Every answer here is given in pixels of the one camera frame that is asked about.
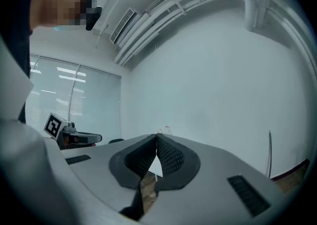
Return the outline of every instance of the air vent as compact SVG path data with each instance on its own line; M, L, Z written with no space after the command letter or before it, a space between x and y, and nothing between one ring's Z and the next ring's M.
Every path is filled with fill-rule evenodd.
M76 156L76 157L72 157L72 158L67 158L66 162L71 165L71 164L75 164L75 163L80 163L86 160L91 159L90 156L88 155L83 155L83 156Z
M253 217L270 207L270 204L261 197L243 176L237 175L227 180Z
M124 16L119 21L118 25L116 26L115 30L113 31L112 35L110 36L110 41L114 44L120 32L123 30L125 25L131 19L131 17L135 14L135 11L132 8L129 8Z

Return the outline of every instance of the white wall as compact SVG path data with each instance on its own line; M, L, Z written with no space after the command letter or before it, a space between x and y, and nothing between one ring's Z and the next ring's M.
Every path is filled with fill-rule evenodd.
M248 32L243 2L218 0L169 30L175 35L132 71L129 137L169 125L173 135L226 149L266 173L270 130L271 176L310 158L312 79L274 20Z
M30 37L30 53L48 56L102 70L121 76L120 121L121 137L130 132L127 112L130 72L113 63L113 45L101 37L95 48L97 36L86 31L58 32L53 28L37 28Z

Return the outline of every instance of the window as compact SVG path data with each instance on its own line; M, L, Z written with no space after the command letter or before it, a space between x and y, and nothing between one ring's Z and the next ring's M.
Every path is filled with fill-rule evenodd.
M50 113L97 133L99 144L120 138L121 79L105 72L42 56L30 56L34 88L26 101L26 123L44 137Z

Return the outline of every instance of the face mask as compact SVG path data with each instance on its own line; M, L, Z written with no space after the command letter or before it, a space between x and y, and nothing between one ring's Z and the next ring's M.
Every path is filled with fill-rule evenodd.
M91 7L87 8L86 13L81 14L80 20L69 20L69 25L54 27L56 31L77 31L77 30L92 30L95 23L98 21L102 7L94 7L96 2L92 2Z

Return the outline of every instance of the person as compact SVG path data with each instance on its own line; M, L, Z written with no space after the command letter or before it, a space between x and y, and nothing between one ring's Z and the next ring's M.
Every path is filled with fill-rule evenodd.
M80 25L96 0L14 0L7 7L0 31L13 58L30 76L30 36L37 27ZM26 122L25 106L19 121Z

